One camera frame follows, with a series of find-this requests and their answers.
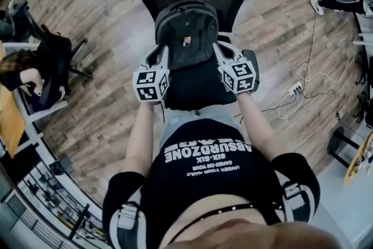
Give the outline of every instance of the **laminate flooring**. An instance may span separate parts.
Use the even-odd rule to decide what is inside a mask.
[[[3,8],[10,0],[0,0]],[[28,0],[30,12],[39,24],[69,37],[73,45],[82,37],[88,43],[76,58],[78,67],[93,72],[93,80],[71,76],[69,105],[42,123],[45,140],[57,155],[72,160],[69,172],[98,203],[107,183],[121,170],[126,144],[138,108],[132,90],[132,72],[140,57],[154,47],[154,22],[141,0]],[[349,117],[357,106],[355,85],[360,69],[355,64],[358,47],[353,15],[326,10],[316,16],[309,0],[245,0],[234,23],[232,41],[240,49],[254,50],[259,62],[261,83],[253,95],[264,110],[276,107],[288,88],[303,81],[298,70],[310,57],[311,75],[327,73],[312,80],[307,96],[289,119],[280,119],[277,110],[264,112],[283,146],[302,153],[319,172],[330,162],[326,145],[337,125],[335,113]],[[347,61],[350,63],[344,73]],[[290,115],[301,97],[281,109]],[[231,105],[232,115],[238,113]],[[156,107],[154,147],[163,120]]]

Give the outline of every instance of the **bag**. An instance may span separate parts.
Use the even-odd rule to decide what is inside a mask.
[[[169,48],[170,70],[209,60],[217,41],[219,22],[213,6],[202,0],[183,0],[163,9],[155,21],[156,43]]]

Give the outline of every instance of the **wooden desk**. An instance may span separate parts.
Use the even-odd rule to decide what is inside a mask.
[[[14,157],[25,129],[25,124],[13,97],[13,93],[0,85],[0,136],[11,157]]]

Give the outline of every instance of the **desk leg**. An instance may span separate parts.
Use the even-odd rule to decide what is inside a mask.
[[[350,164],[343,160],[340,156],[338,156],[335,152],[329,153],[334,159],[336,159],[339,163],[341,163],[344,167],[348,168]]]
[[[328,144],[328,151],[327,153],[329,155],[331,155],[333,158],[335,158],[339,163],[341,163],[344,167],[348,168],[350,166],[350,163],[348,163],[347,161],[343,160],[338,154],[337,154],[337,150],[340,148],[340,144],[342,141],[345,141],[345,143],[348,143],[349,145],[351,145],[353,148],[356,148],[358,149],[359,148],[359,145],[355,142],[353,142],[351,139],[347,138],[345,135],[344,135],[344,128],[343,126],[341,127],[338,127],[330,141],[329,141],[329,144]]]

